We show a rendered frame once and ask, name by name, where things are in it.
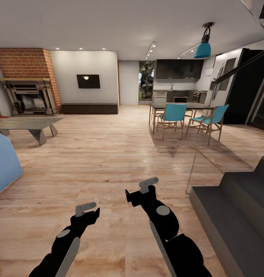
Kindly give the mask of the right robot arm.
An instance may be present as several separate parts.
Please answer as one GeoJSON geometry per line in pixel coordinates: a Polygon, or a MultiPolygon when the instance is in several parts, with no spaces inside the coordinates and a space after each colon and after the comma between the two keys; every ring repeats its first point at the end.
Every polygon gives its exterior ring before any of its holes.
{"type": "Polygon", "coordinates": [[[184,234],[177,236],[179,222],[174,212],[156,199],[155,187],[159,179],[153,177],[139,183],[141,188],[130,194],[133,207],[141,205],[150,218],[150,228],[172,277],[212,277],[203,265],[204,259],[195,242],[184,234]]]}

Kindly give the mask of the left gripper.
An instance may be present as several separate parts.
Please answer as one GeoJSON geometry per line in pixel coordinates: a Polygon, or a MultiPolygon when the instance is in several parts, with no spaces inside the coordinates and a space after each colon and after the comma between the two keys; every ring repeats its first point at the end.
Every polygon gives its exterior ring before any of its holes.
{"type": "Polygon", "coordinates": [[[72,216],[70,221],[71,224],[79,222],[83,225],[84,231],[88,225],[95,224],[97,218],[99,218],[100,207],[96,211],[91,211],[83,214],[81,217],[72,216]]]}

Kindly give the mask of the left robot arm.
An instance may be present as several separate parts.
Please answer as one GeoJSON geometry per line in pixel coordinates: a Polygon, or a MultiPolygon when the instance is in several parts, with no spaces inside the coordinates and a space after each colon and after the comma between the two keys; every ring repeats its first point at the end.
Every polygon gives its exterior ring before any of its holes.
{"type": "Polygon", "coordinates": [[[65,277],[72,261],[80,247],[80,237],[88,225],[95,224],[99,218],[100,207],[96,211],[85,213],[84,210],[95,208],[97,204],[91,202],[78,205],[75,216],[72,216],[71,226],[67,226],[56,237],[50,254],[33,269],[29,277],[65,277]]]}

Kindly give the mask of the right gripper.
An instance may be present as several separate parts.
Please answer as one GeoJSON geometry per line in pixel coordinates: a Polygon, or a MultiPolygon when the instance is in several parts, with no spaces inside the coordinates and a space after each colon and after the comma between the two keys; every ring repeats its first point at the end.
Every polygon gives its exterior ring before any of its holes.
{"type": "Polygon", "coordinates": [[[131,202],[133,207],[141,205],[144,208],[144,204],[147,200],[151,198],[156,199],[155,187],[151,186],[148,189],[149,192],[145,194],[141,193],[140,191],[130,194],[127,190],[125,190],[127,201],[131,202]]]}

